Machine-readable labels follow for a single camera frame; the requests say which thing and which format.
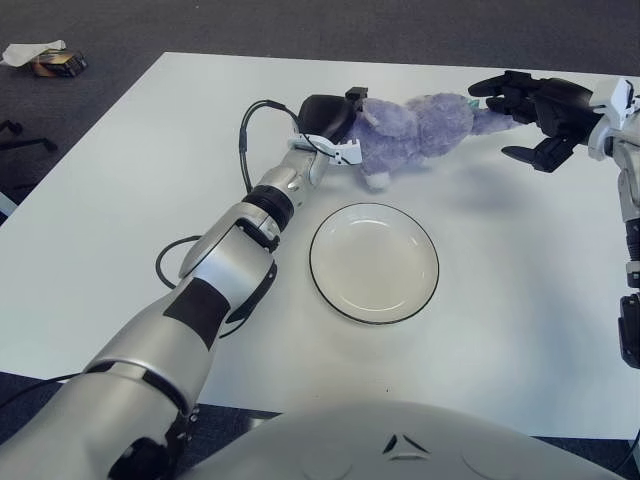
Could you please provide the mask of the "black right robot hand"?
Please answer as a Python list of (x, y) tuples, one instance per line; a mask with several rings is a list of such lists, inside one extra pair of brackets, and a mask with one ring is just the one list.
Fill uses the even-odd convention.
[(518, 123), (531, 123), (545, 135), (533, 148), (506, 146), (502, 153), (535, 170), (552, 173), (588, 138), (602, 116), (589, 105), (593, 92), (559, 79), (535, 79), (526, 72), (503, 74), (471, 85), (468, 93), (486, 100), (487, 107)]

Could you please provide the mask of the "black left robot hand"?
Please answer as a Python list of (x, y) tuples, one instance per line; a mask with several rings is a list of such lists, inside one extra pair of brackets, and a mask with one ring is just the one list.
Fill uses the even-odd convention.
[(352, 87), (342, 97), (311, 95), (302, 103), (298, 130), (306, 135), (321, 136), (332, 143), (346, 138), (368, 97), (367, 87)]

